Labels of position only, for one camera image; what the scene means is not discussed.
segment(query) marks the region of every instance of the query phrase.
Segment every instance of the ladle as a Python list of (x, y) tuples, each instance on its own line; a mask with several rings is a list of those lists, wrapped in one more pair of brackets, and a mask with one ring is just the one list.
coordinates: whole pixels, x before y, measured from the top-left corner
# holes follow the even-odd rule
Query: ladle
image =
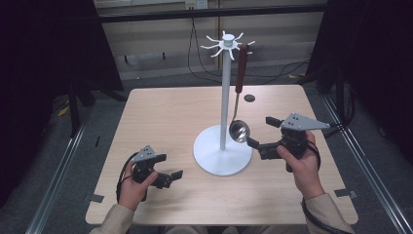
[(240, 46), (240, 59), (238, 61), (238, 73), (237, 73), (237, 84), (235, 87), (235, 92), (237, 93), (235, 101), (235, 110), (234, 117), (231, 121), (229, 127), (229, 134), (231, 138), (239, 143), (246, 142), (246, 137), (249, 137), (249, 126), (246, 122), (242, 120), (235, 120), (238, 110), (238, 101), (240, 93), (243, 91), (244, 77), (245, 77), (245, 68), (246, 68), (246, 57), (248, 53), (249, 46), (245, 43), (242, 43)]

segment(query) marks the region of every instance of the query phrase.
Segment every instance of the white wall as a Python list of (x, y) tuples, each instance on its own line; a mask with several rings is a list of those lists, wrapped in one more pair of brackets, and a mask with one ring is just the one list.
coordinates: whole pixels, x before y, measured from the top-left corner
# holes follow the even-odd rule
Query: white wall
[[(96, 5), (108, 6), (108, 0), (95, 0)], [(184, 10), (184, 2), (177, 0), (157, 0), (169, 3), (138, 5), (139, 0), (129, 2), (127, 7), (97, 8), (101, 15), (118, 13), (148, 13)], [(239, 8), (281, 5), (300, 5), (325, 3), (326, 0), (209, 0), (208, 7)], [(195, 19), (199, 45), (210, 46), (206, 36), (219, 39), (222, 30), (236, 37), (243, 32), (239, 42), (256, 41), (251, 46), (253, 56), (248, 58), (248, 66), (283, 64), (304, 60), (310, 53), (317, 39), (322, 13), (280, 14), (265, 16), (245, 16), (227, 18)], [(162, 76), (165, 74), (189, 72), (187, 55), (192, 30), (190, 19), (168, 19), (135, 22), (105, 23), (103, 28), (117, 61), (122, 79)], [(190, 55), (191, 67), (201, 71), (195, 35), (193, 35)], [(219, 61), (211, 58), (215, 50), (200, 49), (200, 56), (206, 69), (219, 68)]]

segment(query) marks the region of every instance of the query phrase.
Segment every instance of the red handle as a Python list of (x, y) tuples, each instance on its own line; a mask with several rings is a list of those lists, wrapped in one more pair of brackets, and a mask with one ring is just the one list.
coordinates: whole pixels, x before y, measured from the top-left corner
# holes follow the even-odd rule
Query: red handle
[(248, 53), (249, 46), (245, 43), (242, 43), (240, 46), (240, 59), (238, 61), (238, 75), (237, 75), (237, 85), (235, 87), (235, 92), (239, 94), (243, 91), (243, 83), (245, 77), (246, 69), (246, 57)]

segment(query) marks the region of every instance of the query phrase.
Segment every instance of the gray floor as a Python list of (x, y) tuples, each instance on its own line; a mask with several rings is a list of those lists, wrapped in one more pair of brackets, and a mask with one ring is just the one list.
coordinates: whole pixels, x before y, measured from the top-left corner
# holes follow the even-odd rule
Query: gray floor
[[(301, 66), (294, 74), (305, 72), (306, 66)], [(254, 76), (245, 77), (246, 85), (258, 85), (268, 81), (269, 77), (259, 75), (276, 75), (281, 66), (251, 67), (247, 73)], [(199, 76), (219, 80), (218, 76), (199, 73)], [(292, 84), (296, 79), (285, 76), (270, 84)], [(216, 86), (218, 83), (194, 77), (192, 74), (173, 75), (124, 81), (127, 96), (131, 89), (152, 87), (186, 87), (186, 86)], [(332, 122), (322, 96), (317, 92), (315, 84), (304, 86), (309, 101), (319, 120)], [(59, 188), (56, 200), (42, 233), (88, 233), (93, 227), (85, 222), (89, 205), (86, 199), (94, 192), (106, 154), (116, 132), (117, 124), (125, 107), (124, 102), (94, 93), (96, 104), (91, 109), (81, 107), (82, 116), (91, 115), (85, 123), (82, 138), (73, 158), (68, 165), (67, 173)], [(413, 220), (413, 166), (399, 153), (390, 138), (382, 137), (378, 131), (379, 125), (369, 115), (364, 106), (357, 101), (357, 112), (350, 125), (367, 160), (373, 165), (378, 176), (386, 185), (407, 222)], [(15, 189), (7, 205), (0, 211), (0, 233), (24, 233), (32, 220), (46, 193), (54, 172), (70, 140), (70, 116), (57, 117), (53, 114), (43, 135), (43, 144), (36, 162), (27, 168), (27, 175)], [(353, 199), (359, 220), (354, 225), (356, 233), (399, 233), (389, 218), (387, 211), (364, 172), (355, 159), (349, 145), (341, 134), (327, 139), (332, 155), (349, 190), (355, 190), (358, 197)], [(156, 227), (136, 226), (131, 233), (157, 233)]]

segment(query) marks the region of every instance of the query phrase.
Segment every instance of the black strap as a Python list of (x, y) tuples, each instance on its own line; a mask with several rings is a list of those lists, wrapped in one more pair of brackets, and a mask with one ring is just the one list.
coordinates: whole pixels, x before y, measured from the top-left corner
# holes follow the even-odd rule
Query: black strap
[(313, 146), (312, 147), (309, 144), (307, 144), (307, 148), (310, 149), (311, 151), (313, 151), (314, 154), (316, 154), (318, 167), (321, 167), (321, 157), (319, 156), (319, 149), (311, 141), (307, 140), (307, 142), (309, 142)]

